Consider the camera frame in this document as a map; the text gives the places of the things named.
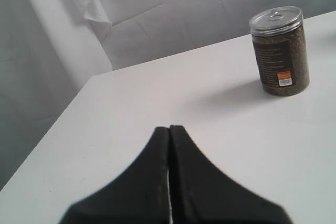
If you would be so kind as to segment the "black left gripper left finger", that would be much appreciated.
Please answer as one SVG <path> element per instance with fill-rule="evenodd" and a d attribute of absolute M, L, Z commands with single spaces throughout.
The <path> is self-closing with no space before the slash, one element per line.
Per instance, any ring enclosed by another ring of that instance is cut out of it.
<path fill-rule="evenodd" d="M 61 223 L 169 223 L 169 131 L 157 127 L 114 181 L 71 205 Z"/>

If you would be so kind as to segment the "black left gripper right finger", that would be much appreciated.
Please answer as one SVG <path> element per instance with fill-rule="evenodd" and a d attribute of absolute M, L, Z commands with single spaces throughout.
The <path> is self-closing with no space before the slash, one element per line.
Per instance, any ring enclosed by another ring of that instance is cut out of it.
<path fill-rule="evenodd" d="M 291 223 L 286 211 L 218 169 L 183 126 L 170 126 L 169 186 L 174 223 Z"/>

